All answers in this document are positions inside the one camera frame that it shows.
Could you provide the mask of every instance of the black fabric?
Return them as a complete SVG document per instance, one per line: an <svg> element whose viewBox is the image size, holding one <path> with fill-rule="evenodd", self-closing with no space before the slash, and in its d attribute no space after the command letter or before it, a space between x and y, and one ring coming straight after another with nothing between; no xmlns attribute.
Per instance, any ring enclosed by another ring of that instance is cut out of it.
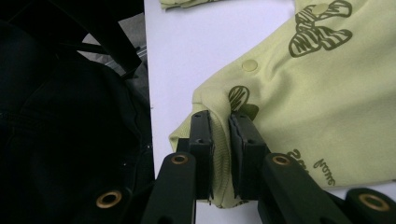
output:
<svg viewBox="0 0 396 224"><path fill-rule="evenodd" d="M105 5L116 21L130 18L144 10L143 0L92 1L91 10L96 10L97 5ZM2 1L0 20L10 21L30 35L54 43L68 41L78 43L88 33L77 22L47 0Z"/></svg>
<svg viewBox="0 0 396 224"><path fill-rule="evenodd" d="M0 223L71 223L103 189L136 189L137 164L152 181L149 115L116 73L1 21L0 52Z"/></svg>

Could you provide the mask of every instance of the white surface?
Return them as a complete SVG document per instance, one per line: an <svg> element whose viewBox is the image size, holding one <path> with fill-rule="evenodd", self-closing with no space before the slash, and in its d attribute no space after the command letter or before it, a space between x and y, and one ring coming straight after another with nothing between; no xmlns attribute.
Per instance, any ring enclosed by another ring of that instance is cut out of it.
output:
<svg viewBox="0 0 396 224"><path fill-rule="evenodd" d="M227 0L161 9L145 0L155 171L172 153L168 136L190 114L193 91L293 17L293 0ZM396 184L376 187L396 199ZM344 198L345 190L332 191ZM196 223L261 223L257 203L197 204Z"/></svg>

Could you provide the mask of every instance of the black bag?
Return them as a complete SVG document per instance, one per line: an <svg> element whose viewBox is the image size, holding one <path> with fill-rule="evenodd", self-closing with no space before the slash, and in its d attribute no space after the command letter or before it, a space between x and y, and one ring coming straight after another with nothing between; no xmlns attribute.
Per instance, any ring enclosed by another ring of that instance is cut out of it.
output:
<svg viewBox="0 0 396 224"><path fill-rule="evenodd" d="M110 68L0 21L0 223L137 221L123 215L149 194L150 145L149 112ZM111 190L122 207L98 207Z"/></svg>

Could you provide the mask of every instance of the light green cloth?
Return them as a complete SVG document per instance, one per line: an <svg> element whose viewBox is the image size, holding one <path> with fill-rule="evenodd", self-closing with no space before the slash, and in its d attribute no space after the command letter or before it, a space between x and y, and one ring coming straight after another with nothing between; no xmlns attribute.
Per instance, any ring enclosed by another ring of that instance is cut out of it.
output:
<svg viewBox="0 0 396 224"><path fill-rule="evenodd" d="M193 7L202 3L216 2L219 0L160 0L162 8Z"/></svg>
<svg viewBox="0 0 396 224"><path fill-rule="evenodd" d="M195 90L191 113L208 109L213 122L212 203L240 203L232 110L248 113L270 150L300 160L323 188L396 178L395 11L394 0L296 0L294 18ZM171 134L173 148L189 128L190 117Z"/></svg>

